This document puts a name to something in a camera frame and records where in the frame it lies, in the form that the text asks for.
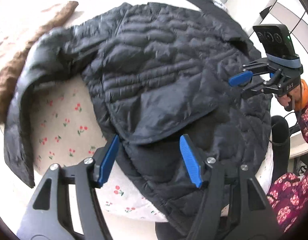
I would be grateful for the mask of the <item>person's right hand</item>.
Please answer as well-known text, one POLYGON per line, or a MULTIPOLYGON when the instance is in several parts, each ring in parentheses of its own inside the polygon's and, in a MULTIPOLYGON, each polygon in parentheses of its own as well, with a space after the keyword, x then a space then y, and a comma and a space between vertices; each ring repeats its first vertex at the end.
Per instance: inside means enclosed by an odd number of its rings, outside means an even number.
POLYGON ((285 109, 288 109, 289 105, 294 101, 294 103, 302 101, 302 83, 300 83, 293 90, 289 91, 286 95, 276 96, 277 101, 285 109))

